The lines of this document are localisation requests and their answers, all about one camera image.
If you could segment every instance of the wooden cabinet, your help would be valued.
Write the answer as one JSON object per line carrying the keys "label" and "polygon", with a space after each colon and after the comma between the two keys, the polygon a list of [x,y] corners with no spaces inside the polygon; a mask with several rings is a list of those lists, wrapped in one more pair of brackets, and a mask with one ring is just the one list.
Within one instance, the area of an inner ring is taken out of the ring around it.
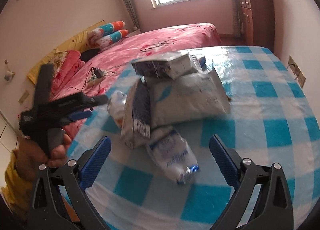
{"label": "wooden cabinet", "polygon": [[275,10],[273,0],[239,0],[240,21],[247,45],[257,45],[273,52]]}

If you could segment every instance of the pink bedspread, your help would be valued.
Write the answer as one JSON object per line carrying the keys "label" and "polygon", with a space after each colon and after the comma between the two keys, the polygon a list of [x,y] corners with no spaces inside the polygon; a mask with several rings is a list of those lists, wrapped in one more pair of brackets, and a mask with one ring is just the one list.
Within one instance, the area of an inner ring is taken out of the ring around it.
{"label": "pink bedspread", "polygon": [[[209,23],[168,27],[128,37],[88,61],[53,100],[79,92],[74,88],[81,90],[91,67],[107,69],[115,74],[108,73],[100,83],[100,87],[98,84],[93,88],[85,87],[84,93],[88,92],[88,96],[106,92],[124,70],[125,65],[133,59],[168,51],[219,45],[221,40],[218,32],[215,26]],[[77,121],[64,129],[74,138],[84,122],[85,120]]]}

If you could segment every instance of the silver bolt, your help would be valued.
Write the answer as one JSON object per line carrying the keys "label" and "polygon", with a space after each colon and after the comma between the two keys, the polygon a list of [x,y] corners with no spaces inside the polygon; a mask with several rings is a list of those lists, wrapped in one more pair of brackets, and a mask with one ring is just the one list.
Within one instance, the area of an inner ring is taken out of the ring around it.
{"label": "silver bolt", "polygon": [[41,165],[39,166],[39,169],[40,169],[40,170],[44,170],[46,167],[47,167],[47,166],[46,166],[45,164],[41,164]]}
{"label": "silver bolt", "polygon": [[246,164],[246,165],[250,165],[250,164],[251,164],[251,159],[249,159],[249,158],[244,158],[244,159],[242,160],[242,162],[243,162],[244,164]]}
{"label": "silver bolt", "polygon": [[77,164],[77,162],[74,159],[68,161],[68,166],[69,167],[73,167],[75,164]]}
{"label": "silver bolt", "polygon": [[273,164],[273,166],[276,168],[276,169],[281,169],[281,165],[279,163],[275,163]]}

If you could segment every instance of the wall socket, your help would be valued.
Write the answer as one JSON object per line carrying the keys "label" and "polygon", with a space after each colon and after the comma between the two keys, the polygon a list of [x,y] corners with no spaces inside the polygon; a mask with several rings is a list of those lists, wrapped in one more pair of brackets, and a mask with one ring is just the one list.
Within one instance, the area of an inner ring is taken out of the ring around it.
{"label": "wall socket", "polygon": [[28,91],[28,90],[25,91],[25,92],[22,94],[21,98],[19,99],[18,103],[19,103],[20,105],[22,105],[22,104],[24,103],[24,101],[28,98],[29,95],[30,95],[30,94],[29,94],[29,91]]}
{"label": "wall socket", "polygon": [[289,56],[288,67],[290,67],[290,69],[294,73],[296,80],[299,83],[300,87],[303,88],[303,86],[306,82],[306,78],[291,56]]}

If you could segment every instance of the checkered tablecloth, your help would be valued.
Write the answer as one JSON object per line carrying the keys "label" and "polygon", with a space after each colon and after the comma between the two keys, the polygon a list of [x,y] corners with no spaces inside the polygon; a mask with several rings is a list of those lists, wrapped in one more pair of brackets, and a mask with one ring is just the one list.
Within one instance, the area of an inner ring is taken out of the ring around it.
{"label": "checkered tablecloth", "polygon": [[[217,133],[242,158],[258,165],[279,162],[283,166],[297,228],[320,196],[320,131],[299,85],[265,48],[187,51],[206,56],[208,68],[216,69],[232,98],[229,115],[175,125],[201,171],[191,184],[177,186],[153,164],[144,147],[129,150],[122,145],[120,129],[106,106],[97,107],[69,149],[70,158],[78,159],[102,135],[112,141],[109,157],[93,187],[86,190],[90,200],[112,229],[210,229],[233,193],[209,151],[209,138]],[[107,94],[126,93],[135,78],[129,64]],[[248,220],[258,192],[257,187],[241,223]]]}

